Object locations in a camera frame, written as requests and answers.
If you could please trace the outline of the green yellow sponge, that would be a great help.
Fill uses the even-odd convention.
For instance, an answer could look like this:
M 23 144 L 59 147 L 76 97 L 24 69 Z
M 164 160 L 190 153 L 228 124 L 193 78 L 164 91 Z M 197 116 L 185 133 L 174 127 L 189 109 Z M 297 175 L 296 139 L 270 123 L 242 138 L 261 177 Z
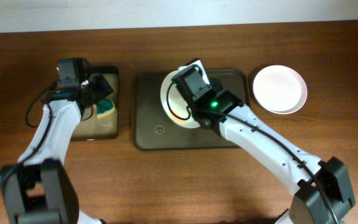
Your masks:
M 95 107 L 97 119 L 103 119 L 116 110 L 113 100 L 109 98 L 100 100 L 95 104 Z

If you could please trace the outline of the pale grey plate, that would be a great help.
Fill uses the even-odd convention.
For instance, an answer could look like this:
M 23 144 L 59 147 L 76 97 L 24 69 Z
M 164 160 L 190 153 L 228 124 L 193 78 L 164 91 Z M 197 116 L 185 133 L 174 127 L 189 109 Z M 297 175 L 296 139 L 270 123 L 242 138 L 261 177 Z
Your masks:
M 304 88 L 260 91 L 257 101 L 265 110 L 275 114 L 292 114 L 300 110 L 306 103 L 308 90 Z

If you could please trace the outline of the cream white plate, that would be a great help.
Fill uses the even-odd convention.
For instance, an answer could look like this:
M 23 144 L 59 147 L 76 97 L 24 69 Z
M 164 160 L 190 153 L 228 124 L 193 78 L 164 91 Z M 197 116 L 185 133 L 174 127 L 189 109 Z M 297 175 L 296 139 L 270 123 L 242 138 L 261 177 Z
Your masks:
M 173 85 L 169 91 L 167 96 L 167 90 L 170 84 L 172 83 L 172 77 L 175 76 L 179 70 L 174 70 L 170 72 L 164 79 L 160 87 L 160 101 L 163 106 L 163 110 L 165 114 L 177 125 L 187 128 L 187 129 L 195 129 L 199 128 L 200 124 L 195 121 L 192 117 L 188 120 L 181 120 L 172 115 L 168 106 L 167 106 L 167 98 L 169 105 L 172 111 L 181 118 L 186 118 L 188 116 L 188 112 L 186 107 L 188 106 L 187 102 L 183 99 L 177 88 Z

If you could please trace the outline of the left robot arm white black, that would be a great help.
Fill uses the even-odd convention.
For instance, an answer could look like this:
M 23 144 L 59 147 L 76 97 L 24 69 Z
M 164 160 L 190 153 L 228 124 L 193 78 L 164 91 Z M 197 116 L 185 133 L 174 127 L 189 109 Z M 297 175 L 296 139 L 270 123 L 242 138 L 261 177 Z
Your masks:
M 71 137 L 83 112 L 113 92 L 104 75 L 88 80 L 55 80 L 38 99 L 43 115 L 28 148 L 0 171 L 9 223 L 103 223 L 79 208 L 63 167 Z

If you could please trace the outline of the pink white plate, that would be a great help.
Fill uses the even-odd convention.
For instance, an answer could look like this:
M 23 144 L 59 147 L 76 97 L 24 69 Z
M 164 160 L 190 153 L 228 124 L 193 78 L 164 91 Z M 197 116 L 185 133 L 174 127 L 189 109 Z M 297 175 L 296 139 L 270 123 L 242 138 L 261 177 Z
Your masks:
M 284 65 L 270 65 L 257 72 L 252 91 L 258 104 L 275 114 L 292 114 L 306 103 L 308 88 L 303 77 Z

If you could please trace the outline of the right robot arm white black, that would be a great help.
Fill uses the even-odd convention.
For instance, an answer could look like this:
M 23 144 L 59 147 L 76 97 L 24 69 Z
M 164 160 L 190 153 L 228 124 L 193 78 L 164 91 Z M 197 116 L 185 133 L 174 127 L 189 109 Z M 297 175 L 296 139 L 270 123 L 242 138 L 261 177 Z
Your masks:
M 243 148 L 293 196 L 277 223 L 340 223 L 354 208 L 349 172 L 342 161 L 332 157 L 324 162 L 279 135 L 235 94 L 210 84 L 200 59 L 182 66 L 172 81 L 203 129 Z

